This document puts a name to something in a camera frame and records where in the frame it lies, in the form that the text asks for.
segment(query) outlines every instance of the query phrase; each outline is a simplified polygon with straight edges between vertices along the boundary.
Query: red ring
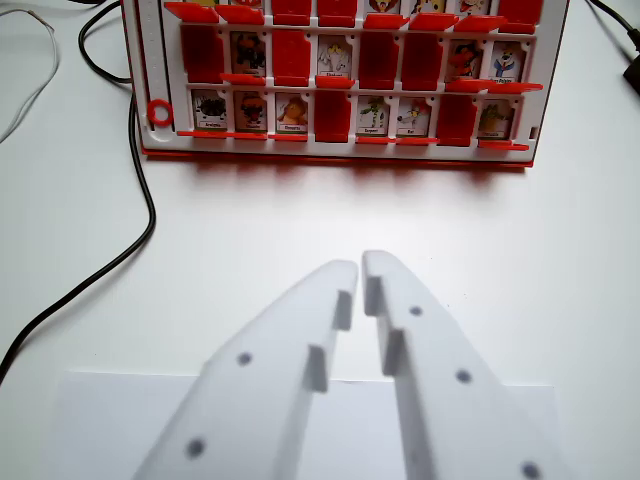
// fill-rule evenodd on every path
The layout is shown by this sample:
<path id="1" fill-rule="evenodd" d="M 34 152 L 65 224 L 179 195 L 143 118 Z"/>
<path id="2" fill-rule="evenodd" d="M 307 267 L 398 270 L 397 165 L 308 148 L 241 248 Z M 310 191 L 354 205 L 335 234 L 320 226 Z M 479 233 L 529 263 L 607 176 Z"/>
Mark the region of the red ring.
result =
<path id="1" fill-rule="evenodd" d="M 158 120 L 158 117 L 156 117 L 156 107 L 164 107 L 167 111 L 169 115 L 167 115 L 165 120 Z M 154 125 L 159 127 L 168 127 L 173 123 L 173 108 L 171 108 L 171 104 L 169 102 L 166 102 L 161 98 L 156 98 L 155 100 L 151 100 L 147 105 L 147 116 Z"/>

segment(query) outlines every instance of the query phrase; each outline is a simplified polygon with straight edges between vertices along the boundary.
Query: black power cord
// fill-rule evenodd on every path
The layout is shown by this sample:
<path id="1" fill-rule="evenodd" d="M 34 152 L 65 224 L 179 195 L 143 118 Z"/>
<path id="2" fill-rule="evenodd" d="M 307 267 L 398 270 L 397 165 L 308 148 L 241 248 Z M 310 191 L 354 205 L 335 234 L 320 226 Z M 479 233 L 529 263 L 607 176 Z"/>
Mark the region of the black power cord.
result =
<path id="1" fill-rule="evenodd" d="M 84 0 L 83 1 L 71 0 L 71 1 L 75 1 L 77 3 L 85 3 Z M 110 82 L 114 82 L 114 83 L 131 83 L 131 79 L 130 78 L 116 77 L 115 75 L 113 75 L 113 74 L 107 72 L 106 70 L 100 68 L 98 65 L 96 65 L 96 63 L 93 60 L 91 60 L 91 58 L 89 57 L 89 54 L 87 53 L 87 50 L 84 48 L 84 42 L 86 40 L 87 32 L 89 31 L 89 29 L 91 27 L 93 27 L 100 19 L 102 19 L 102 17 L 104 17 L 111 10 L 113 10 L 114 8 L 118 8 L 119 5 L 120 5 L 120 1 L 119 0 L 116 0 L 115 2 L 107 5 L 107 7 L 103 8 L 102 10 L 100 10 L 96 14 L 95 17 L 93 17 L 91 20 L 89 20 L 84 25 L 84 27 L 82 27 L 82 29 L 80 30 L 80 33 L 78 34 L 78 48 L 80 49 L 80 55 L 82 55 L 82 58 L 84 58 L 84 61 L 87 62 L 87 65 L 89 65 L 91 70 L 96 72 L 102 78 L 107 79 Z"/>
<path id="2" fill-rule="evenodd" d="M 636 50 L 640 52 L 640 30 L 637 28 L 633 28 L 633 26 L 627 22 L 622 15 L 616 12 L 610 6 L 602 3 L 600 0 L 589 0 L 594 6 L 598 7 L 603 12 L 610 15 L 616 22 L 622 25 L 627 31 L 627 35 L 636 46 Z M 636 59 L 631 62 L 631 65 L 624 72 L 624 78 L 627 79 L 629 84 L 638 92 L 640 95 L 640 56 L 636 57 Z"/>
<path id="3" fill-rule="evenodd" d="M 89 0 L 77 2 L 77 3 L 87 3 Z M 100 20 L 106 13 L 113 10 L 116 6 L 118 6 L 120 2 L 114 2 L 109 5 L 107 8 L 98 12 L 96 16 L 94 16 L 91 20 L 87 22 L 87 24 L 82 27 L 80 31 L 80 35 L 78 37 L 78 44 L 80 46 L 80 51 L 82 52 L 82 56 L 87 61 L 89 66 L 93 71 L 95 71 L 101 77 L 116 83 L 130 83 L 131 79 L 128 78 L 120 78 L 115 75 L 106 72 L 102 68 L 98 67 L 91 59 L 87 56 L 86 51 L 84 50 L 84 38 L 87 33 L 87 30 L 91 28 L 98 20 Z M 67 293 L 60 300 L 55 302 L 53 305 L 46 308 L 42 311 L 37 317 L 31 320 L 26 327 L 24 327 L 20 333 L 16 336 L 16 338 L 9 346 L 7 353 L 2 359 L 2 363 L 0 363 L 0 385 L 2 385 L 3 380 L 7 376 L 11 365 L 14 360 L 20 353 L 20 347 L 27 339 L 27 337 L 33 332 L 42 322 L 44 322 L 47 318 L 53 315 L 55 312 L 60 310 L 62 307 L 67 305 L 71 300 L 80 295 L 84 290 L 86 290 L 89 286 L 93 285 L 96 281 L 104 277 L 111 270 L 116 268 L 122 262 L 124 262 L 127 258 L 129 258 L 135 251 L 137 251 L 140 247 L 142 247 L 153 234 L 153 231 L 156 227 L 156 209 L 153 204 L 153 198 L 151 197 L 151 192 L 149 191 L 149 186 L 147 185 L 147 181 L 144 177 L 144 172 L 142 170 L 142 164 L 140 162 L 140 154 L 138 153 L 138 144 L 136 141 L 136 102 L 135 95 L 131 96 L 131 104 L 129 106 L 129 122 L 128 122 L 128 130 L 129 130 L 129 148 L 131 150 L 131 157 L 133 158 L 133 166 L 136 171 L 136 175 L 138 177 L 138 182 L 140 183 L 140 189 L 142 190 L 142 195 L 144 196 L 144 200 L 147 204 L 147 209 L 149 211 L 149 222 L 147 223 L 147 227 L 145 228 L 142 235 L 138 237 L 138 239 L 133 242 L 125 251 L 123 251 L 120 255 L 102 267 L 100 270 L 95 272 L 93 275 L 87 277 L 80 284 L 78 284 L 73 290 Z"/>

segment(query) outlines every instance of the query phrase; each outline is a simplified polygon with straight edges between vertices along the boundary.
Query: gripper jaw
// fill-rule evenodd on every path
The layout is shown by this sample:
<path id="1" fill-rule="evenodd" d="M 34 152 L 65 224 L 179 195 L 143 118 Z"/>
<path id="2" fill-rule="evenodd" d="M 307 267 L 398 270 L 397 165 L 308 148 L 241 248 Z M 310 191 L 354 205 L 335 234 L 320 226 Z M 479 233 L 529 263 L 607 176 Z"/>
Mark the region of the gripper jaw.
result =
<path id="1" fill-rule="evenodd" d="M 363 256 L 365 313 L 395 380 L 409 480 L 569 480 L 558 447 L 474 350 L 451 315 L 387 252 Z"/>
<path id="2" fill-rule="evenodd" d="M 292 480 L 313 392 L 351 326 L 358 266 L 333 261 L 276 300 L 204 366 L 136 480 Z"/>

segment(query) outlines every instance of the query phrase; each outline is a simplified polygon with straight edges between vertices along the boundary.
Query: cartoon character picture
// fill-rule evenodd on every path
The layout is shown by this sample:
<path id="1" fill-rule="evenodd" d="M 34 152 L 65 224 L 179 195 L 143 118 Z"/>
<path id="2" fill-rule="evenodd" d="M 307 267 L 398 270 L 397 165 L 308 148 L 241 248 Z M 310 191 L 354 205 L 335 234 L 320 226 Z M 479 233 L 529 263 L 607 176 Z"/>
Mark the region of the cartoon character picture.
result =
<path id="1" fill-rule="evenodd" d="M 478 138 L 505 140 L 511 133 L 513 109 L 509 100 L 488 100 L 480 115 Z"/>
<path id="2" fill-rule="evenodd" d="M 255 9 L 262 9 L 262 0 L 231 0 L 229 2 L 231 5 L 244 5 L 246 7 L 251 7 Z"/>
<path id="3" fill-rule="evenodd" d="M 451 82 L 460 77 L 478 78 L 481 58 L 482 51 L 478 50 L 474 41 L 453 40 L 449 49 L 445 82 Z"/>
<path id="4" fill-rule="evenodd" d="M 524 51 L 518 42 L 496 42 L 491 55 L 489 78 L 499 83 L 518 82 L 524 65 Z"/>
<path id="5" fill-rule="evenodd" d="M 201 130 L 227 130 L 227 105 L 215 90 L 193 90 L 194 127 Z"/>
<path id="6" fill-rule="evenodd" d="M 489 0 L 457 0 L 458 15 L 488 15 Z"/>
<path id="7" fill-rule="evenodd" d="M 444 0 L 416 0 L 411 13 L 442 13 L 444 12 Z"/>
<path id="8" fill-rule="evenodd" d="M 351 45 L 341 36 L 318 37 L 318 75 L 345 77 L 351 75 Z"/>
<path id="9" fill-rule="evenodd" d="M 267 131 L 267 102 L 258 92 L 235 92 L 234 104 L 236 131 Z"/>
<path id="10" fill-rule="evenodd" d="M 424 98 L 400 98 L 397 137 L 426 137 L 431 107 Z"/>
<path id="11" fill-rule="evenodd" d="M 364 137 L 386 137 L 389 129 L 389 105 L 383 97 L 361 96 L 358 98 L 358 129 L 356 134 Z"/>
<path id="12" fill-rule="evenodd" d="M 398 0 L 369 0 L 367 5 L 367 12 L 398 13 L 399 10 Z"/>
<path id="13" fill-rule="evenodd" d="M 255 32 L 231 32 L 233 73 L 264 77 L 266 56 L 264 42 Z"/>
<path id="14" fill-rule="evenodd" d="M 307 102 L 299 93 L 276 94 L 276 130 L 278 133 L 307 131 Z"/>

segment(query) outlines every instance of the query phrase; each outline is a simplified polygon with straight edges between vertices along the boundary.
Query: white table surface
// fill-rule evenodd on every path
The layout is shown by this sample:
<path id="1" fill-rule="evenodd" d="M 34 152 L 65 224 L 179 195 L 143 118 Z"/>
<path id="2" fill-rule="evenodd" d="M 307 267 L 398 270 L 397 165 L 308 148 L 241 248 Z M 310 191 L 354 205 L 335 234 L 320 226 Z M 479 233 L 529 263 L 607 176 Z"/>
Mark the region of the white table surface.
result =
<path id="1" fill-rule="evenodd" d="M 609 2 L 640 25 L 637 0 Z M 20 5 L 56 28 L 62 62 L 0 145 L 2 352 L 147 221 L 127 144 L 129 94 L 89 70 L 76 46 L 95 10 Z M 631 54 L 624 31 L 604 22 Z M 0 19 L 0 128 L 48 72 L 48 42 L 26 15 Z M 126 75 L 119 21 L 88 50 Z M 574 0 L 536 166 L 525 172 L 146 162 L 156 233 L 28 342 L 0 389 L 0 477 L 40 474 L 64 370 L 194 374 L 310 270 L 381 248 L 413 268 L 505 383 L 556 386 L 582 478 L 636 479 L 640 98 L 625 68 Z M 360 302 L 334 376 L 379 379 L 375 326 Z"/>

